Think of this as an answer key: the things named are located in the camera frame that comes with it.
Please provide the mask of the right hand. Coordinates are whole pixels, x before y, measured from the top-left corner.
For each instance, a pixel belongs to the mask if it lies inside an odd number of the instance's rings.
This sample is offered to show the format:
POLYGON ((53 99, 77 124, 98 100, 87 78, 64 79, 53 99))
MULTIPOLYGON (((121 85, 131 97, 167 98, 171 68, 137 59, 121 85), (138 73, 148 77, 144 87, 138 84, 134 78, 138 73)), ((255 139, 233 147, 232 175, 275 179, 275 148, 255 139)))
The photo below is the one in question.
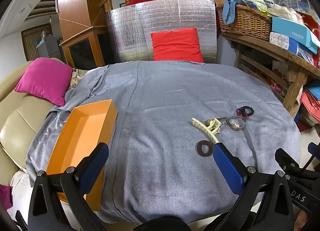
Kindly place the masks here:
POLYGON ((305 211, 301 210, 298 214, 295 224, 294 224, 294 231, 300 231, 308 220, 308 216, 305 211))

